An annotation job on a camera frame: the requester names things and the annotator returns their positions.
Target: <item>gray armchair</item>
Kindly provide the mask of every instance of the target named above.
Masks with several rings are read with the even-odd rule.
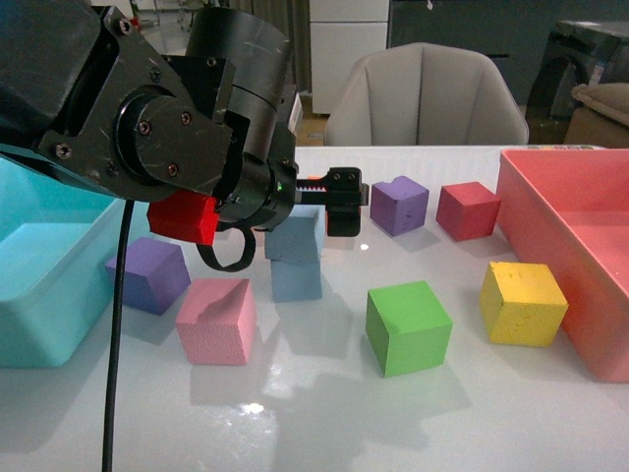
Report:
[[[528,138],[490,59],[426,43],[359,60],[325,129],[328,146],[525,145]]]

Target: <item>black cable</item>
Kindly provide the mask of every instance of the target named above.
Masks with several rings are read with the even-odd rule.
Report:
[[[252,264],[254,256],[256,255],[256,236],[254,236],[254,232],[251,228],[237,227],[235,229],[238,229],[241,233],[243,233],[243,236],[245,236],[245,247],[240,260],[233,264],[222,265],[214,253],[214,248],[203,244],[197,244],[200,258],[203,259],[203,262],[210,268],[223,272],[238,272]]]
[[[110,472],[113,466],[114,451],[114,412],[116,409],[116,382],[118,379],[118,359],[120,357],[120,331],[122,327],[122,294],[125,282],[125,261],[131,218],[134,213],[134,201],[125,202],[125,210],[120,225],[118,257],[116,259],[116,277],[114,281],[114,303],[111,321],[111,341],[109,347],[109,370],[107,371],[107,389],[105,391],[105,421],[102,437],[102,471]]]

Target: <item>foam cube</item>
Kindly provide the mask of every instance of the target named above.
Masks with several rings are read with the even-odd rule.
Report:
[[[568,309],[543,264],[490,263],[479,304],[491,342],[525,346],[550,345]]]
[[[443,364],[452,320],[420,281],[369,290],[366,329],[384,376],[392,377]]]
[[[441,187],[436,221],[455,241],[493,233],[500,197],[479,182]]]
[[[370,218],[391,236],[424,226],[429,190],[405,176],[372,186]]]
[[[113,283],[116,258],[105,267]],[[127,248],[125,305],[162,315],[189,285],[190,275],[179,245],[140,238]]]
[[[271,261],[273,301],[294,302],[323,297],[321,263]]]
[[[324,206],[294,206],[291,214],[264,235],[264,256],[272,261],[315,263],[325,236]]]
[[[175,324],[192,364],[244,365],[256,317],[254,291],[247,279],[203,278],[192,283]]]

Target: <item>pink bin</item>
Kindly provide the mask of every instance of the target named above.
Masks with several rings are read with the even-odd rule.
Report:
[[[496,194],[520,261],[547,264],[563,291],[588,368],[629,382],[629,150],[506,150]]]

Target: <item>curtain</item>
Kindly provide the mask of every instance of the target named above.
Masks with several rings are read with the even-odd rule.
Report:
[[[256,15],[288,37],[293,45],[292,74],[297,90],[312,91],[309,0],[229,0],[229,6]]]

